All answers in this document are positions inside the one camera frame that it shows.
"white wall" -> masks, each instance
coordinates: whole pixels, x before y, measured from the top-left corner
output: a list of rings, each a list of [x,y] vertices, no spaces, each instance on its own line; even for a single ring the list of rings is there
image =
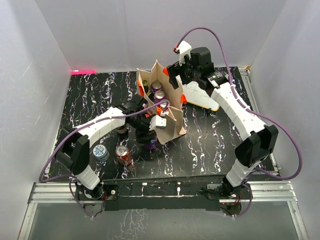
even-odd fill
[[[221,36],[231,66],[251,65],[285,0],[36,0],[69,65],[76,69],[150,69],[156,59],[176,62],[172,49],[193,27]],[[192,33],[223,66],[208,32]]]
[[[320,236],[320,2],[290,0],[255,59],[251,81],[259,110],[295,136],[304,160],[292,180],[311,240]],[[283,176],[297,169],[297,154],[281,133],[274,150]]]
[[[34,0],[0,0],[0,239],[15,240],[52,149],[70,67]]]

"black marble table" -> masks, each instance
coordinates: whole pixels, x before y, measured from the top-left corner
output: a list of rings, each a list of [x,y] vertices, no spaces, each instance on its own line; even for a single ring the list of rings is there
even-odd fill
[[[239,69],[232,67],[236,89],[250,105]],[[78,126],[104,113],[109,107],[130,100],[136,94],[136,72],[112,72],[87,75],[73,75],[65,100],[61,126]],[[90,153],[91,168],[102,180],[126,178],[186,177],[201,175],[225,175],[235,162],[235,147],[240,144],[240,135],[235,125],[222,108],[207,114],[201,107],[183,106],[184,127],[187,134],[164,145],[157,143],[153,150],[145,149],[135,140],[135,130],[129,128],[129,136],[118,139],[114,130],[97,141],[110,152],[106,162],[99,162]],[[58,142],[61,141],[60,129]],[[115,150],[126,145],[133,158],[133,164],[125,167],[118,164]],[[263,168],[273,171],[270,158],[263,162]],[[52,161],[49,176],[67,174],[68,171],[55,160]]]

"tabletop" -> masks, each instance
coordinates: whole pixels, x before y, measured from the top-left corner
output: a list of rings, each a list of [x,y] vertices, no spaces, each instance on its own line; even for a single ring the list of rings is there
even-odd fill
[[[238,93],[251,106],[238,67],[231,67]],[[110,72],[73,75],[63,108],[57,142],[61,141],[62,126],[75,127],[104,113],[109,107],[130,100],[136,89],[137,73]],[[103,144],[110,153],[105,162],[98,161],[90,150],[90,166],[102,180],[129,178],[187,177],[201,175],[226,175],[236,160],[235,148],[241,143],[235,125],[220,107],[210,112],[202,107],[186,104],[184,128],[187,134],[147,150],[135,140],[135,130],[129,127],[129,136],[118,138],[114,130],[93,146]],[[118,164],[116,148],[126,145],[132,155],[132,164]],[[273,171],[270,158],[263,161],[264,169]],[[57,161],[52,161],[49,176],[67,174]]]

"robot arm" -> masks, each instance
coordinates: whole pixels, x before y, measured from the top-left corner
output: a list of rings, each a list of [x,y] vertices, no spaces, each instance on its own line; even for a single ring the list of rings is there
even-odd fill
[[[90,148],[96,141],[122,126],[124,126],[125,132],[128,133],[125,125],[130,124],[136,129],[137,142],[145,143],[156,136],[155,128],[161,129],[166,127],[166,119],[158,115],[146,117],[144,114],[134,114],[144,109],[147,104],[147,100],[136,94],[126,104],[123,103],[117,107],[110,107],[105,113],[95,119],[76,126],[76,129],[80,129],[84,125],[95,123],[71,136],[55,155],[55,159],[80,181],[92,198],[99,198],[102,194],[100,179],[89,165]],[[65,138],[72,130],[62,128],[61,137]]]
[[[182,84],[196,81],[223,108],[240,133],[243,142],[235,149],[235,163],[223,179],[224,191],[230,193],[241,186],[254,168],[273,152],[278,130],[274,125],[267,126],[239,105],[237,99],[246,104],[239,95],[237,99],[233,96],[231,88],[235,86],[230,85],[225,72],[215,70],[210,51],[206,47],[192,49],[182,41],[174,51],[180,53],[179,61],[167,67],[173,88],[178,87],[178,75]]]

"gray floor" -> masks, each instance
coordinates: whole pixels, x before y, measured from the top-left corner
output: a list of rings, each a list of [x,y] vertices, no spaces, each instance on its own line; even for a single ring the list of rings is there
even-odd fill
[[[38,204],[29,240],[297,240],[287,202],[254,202],[232,220],[202,209],[104,211],[94,220],[74,203]]]

